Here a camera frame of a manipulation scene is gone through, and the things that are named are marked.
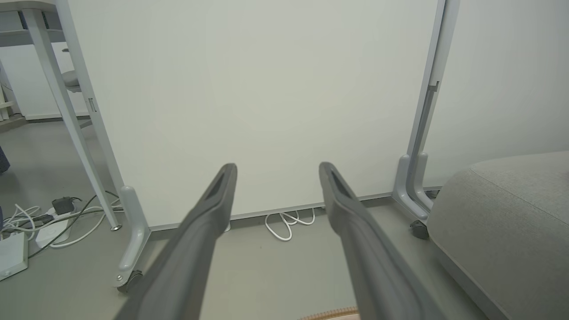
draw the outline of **caster wheel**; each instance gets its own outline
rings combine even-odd
[[[128,293],[129,291],[131,291],[134,287],[136,287],[137,283],[142,280],[142,271],[140,270],[133,270],[133,272],[130,274],[130,277],[128,280],[126,280],[125,284],[123,284],[122,286],[118,287],[117,290],[119,292],[122,293]]]
[[[414,237],[423,240],[428,239],[428,230],[427,226],[424,223],[422,223],[419,220],[413,221],[410,227],[411,227],[411,233],[413,234]]]

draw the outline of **whiteboard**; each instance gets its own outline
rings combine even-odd
[[[232,215],[322,202],[321,161],[358,196],[392,191],[436,0],[69,2],[151,227],[179,223],[227,162]]]
[[[425,186],[476,162],[569,150],[567,13],[567,1],[461,1]]]

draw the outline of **white box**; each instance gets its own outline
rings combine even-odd
[[[23,232],[0,241],[0,281],[28,268],[28,239]]]

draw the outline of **sofa cushion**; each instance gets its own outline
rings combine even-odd
[[[569,314],[569,151],[485,161],[454,175],[432,241],[513,319]]]

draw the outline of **desk leg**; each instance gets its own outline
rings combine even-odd
[[[23,9],[22,13],[26,19],[28,30],[30,31],[36,52],[38,53],[38,58],[42,65],[43,72],[46,75],[53,97],[57,102],[59,112],[61,112],[63,122],[65,122],[69,135],[71,135],[73,145],[75,145],[75,149],[77,149],[77,153],[79,153],[79,158],[81,158],[85,171],[87,171],[87,176],[91,181],[95,194],[101,202],[101,206],[109,220],[111,230],[118,230],[121,225],[117,222],[113,209],[107,200],[105,190],[103,189],[101,180],[99,179],[97,170],[95,169],[93,158],[89,153],[89,149],[85,143],[85,138],[81,133],[79,123],[77,122],[77,116],[73,110],[71,99],[69,99],[69,94],[67,93],[67,89],[63,83],[63,78],[61,77],[59,65],[55,59],[55,54],[53,52],[53,47],[51,46],[51,41],[47,33],[48,31],[43,20],[42,12],[38,9]]]

